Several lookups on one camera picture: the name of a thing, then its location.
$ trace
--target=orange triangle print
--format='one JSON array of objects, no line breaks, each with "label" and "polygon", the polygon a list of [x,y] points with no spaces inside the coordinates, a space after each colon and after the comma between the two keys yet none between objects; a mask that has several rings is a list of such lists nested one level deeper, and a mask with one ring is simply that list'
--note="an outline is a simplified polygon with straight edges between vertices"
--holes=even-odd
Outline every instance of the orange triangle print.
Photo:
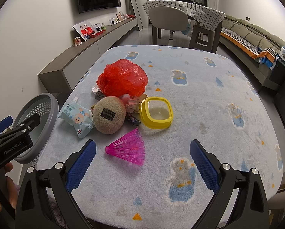
[{"label": "orange triangle print", "polygon": [[142,220],[142,218],[140,217],[139,213],[136,213],[133,217],[133,220]]}]

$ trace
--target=beige fuzzy ball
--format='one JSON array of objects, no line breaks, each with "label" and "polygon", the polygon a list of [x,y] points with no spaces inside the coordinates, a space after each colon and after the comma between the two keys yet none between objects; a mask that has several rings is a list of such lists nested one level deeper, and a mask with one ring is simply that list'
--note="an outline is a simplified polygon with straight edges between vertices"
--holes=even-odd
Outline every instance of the beige fuzzy ball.
[{"label": "beige fuzzy ball", "polygon": [[123,125],[125,113],[125,106],[119,98],[105,97],[96,104],[93,110],[95,127],[104,134],[115,133]]}]

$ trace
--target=light blue package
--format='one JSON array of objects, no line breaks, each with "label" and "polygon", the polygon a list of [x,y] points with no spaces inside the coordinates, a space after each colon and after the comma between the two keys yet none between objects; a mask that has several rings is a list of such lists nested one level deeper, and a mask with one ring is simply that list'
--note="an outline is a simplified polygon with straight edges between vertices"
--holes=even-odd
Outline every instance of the light blue package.
[{"label": "light blue package", "polygon": [[94,127],[91,111],[72,101],[62,108],[59,118],[74,126],[79,138],[84,138]]}]

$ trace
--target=tile floor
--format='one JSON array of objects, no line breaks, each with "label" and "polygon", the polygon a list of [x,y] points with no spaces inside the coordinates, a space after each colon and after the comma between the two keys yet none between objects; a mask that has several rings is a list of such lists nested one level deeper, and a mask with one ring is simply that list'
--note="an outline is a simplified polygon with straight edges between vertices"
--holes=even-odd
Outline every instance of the tile floor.
[{"label": "tile floor", "polygon": [[[158,45],[168,45],[169,31],[162,30],[162,39],[158,39]],[[173,33],[173,45],[177,47],[187,48],[190,42],[190,38],[187,35],[183,35],[181,32]],[[152,45],[152,26],[149,25],[148,28],[143,28],[140,31],[131,30],[128,34],[122,37],[119,41],[114,44],[114,46],[121,45]],[[250,72],[250,70],[224,45],[219,44],[217,54],[229,58],[233,61],[239,69],[244,73],[247,79],[251,82],[256,90],[259,90],[260,83],[255,78],[255,76]],[[283,123],[280,119],[279,113],[273,102],[273,94],[270,90],[262,89],[259,93],[259,97],[271,119],[276,136],[279,142],[282,160],[283,160],[283,171],[285,172],[285,129]]]}]

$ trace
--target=metal bolt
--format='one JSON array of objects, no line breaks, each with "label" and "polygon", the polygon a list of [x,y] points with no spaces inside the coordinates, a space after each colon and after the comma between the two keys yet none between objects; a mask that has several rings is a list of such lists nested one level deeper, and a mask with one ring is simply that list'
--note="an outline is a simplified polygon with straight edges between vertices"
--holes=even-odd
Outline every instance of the metal bolt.
[{"label": "metal bolt", "polygon": [[223,164],[223,169],[229,170],[230,169],[230,165],[229,164]]},{"label": "metal bolt", "polygon": [[55,164],[56,169],[61,169],[63,167],[63,163],[57,163]]},{"label": "metal bolt", "polygon": [[258,174],[259,172],[258,172],[257,169],[253,168],[253,169],[252,169],[252,173],[256,175],[256,174]]},{"label": "metal bolt", "polygon": [[33,167],[29,167],[29,168],[27,169],[27,172],[28,172],[28,173],[31,173],[33,170],[34,170]]}]

